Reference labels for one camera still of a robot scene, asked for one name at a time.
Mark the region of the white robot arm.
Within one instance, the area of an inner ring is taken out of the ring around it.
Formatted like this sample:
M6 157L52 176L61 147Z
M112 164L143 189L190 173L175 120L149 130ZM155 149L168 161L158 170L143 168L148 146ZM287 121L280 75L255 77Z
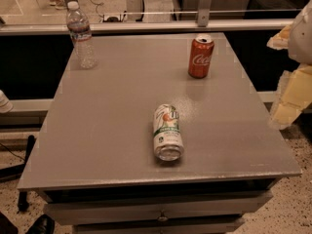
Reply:
M269 126L283 130L312 103L312 1L267 46L287 50L289 58L299 63L295 71L282 73L270 109Z

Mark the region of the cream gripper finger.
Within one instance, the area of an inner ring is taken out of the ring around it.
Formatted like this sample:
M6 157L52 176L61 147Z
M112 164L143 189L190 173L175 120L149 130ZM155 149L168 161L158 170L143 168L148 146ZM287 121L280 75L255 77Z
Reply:
M291 25L285 26L280 32L269 39L266 46L273 50L286 50L289 47L291 28Z
M301 64L280 77L270 109L269 126L276 130L289 127L312 103L312 66Z

